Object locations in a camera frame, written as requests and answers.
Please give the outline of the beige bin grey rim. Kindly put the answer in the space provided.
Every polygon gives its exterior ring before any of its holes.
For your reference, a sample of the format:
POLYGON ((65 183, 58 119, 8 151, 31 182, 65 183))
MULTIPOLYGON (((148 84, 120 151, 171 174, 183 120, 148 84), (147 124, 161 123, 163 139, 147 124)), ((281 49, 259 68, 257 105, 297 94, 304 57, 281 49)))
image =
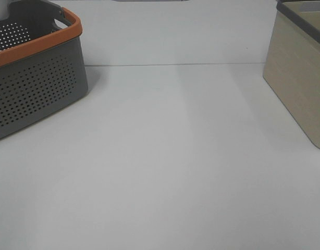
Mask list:
POLYGON ((263 78, 320 149, 320 1, 278 1, 263 78))

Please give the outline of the grey perforated basket orange rim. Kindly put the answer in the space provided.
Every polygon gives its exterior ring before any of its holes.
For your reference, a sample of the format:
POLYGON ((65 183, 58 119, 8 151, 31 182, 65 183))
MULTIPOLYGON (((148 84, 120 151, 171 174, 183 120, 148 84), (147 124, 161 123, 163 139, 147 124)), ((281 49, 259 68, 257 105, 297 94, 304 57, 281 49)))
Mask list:
POLYGON ((80 18, 50 1, 9 1, 0 19, 0 139, 88 92, 80 18))

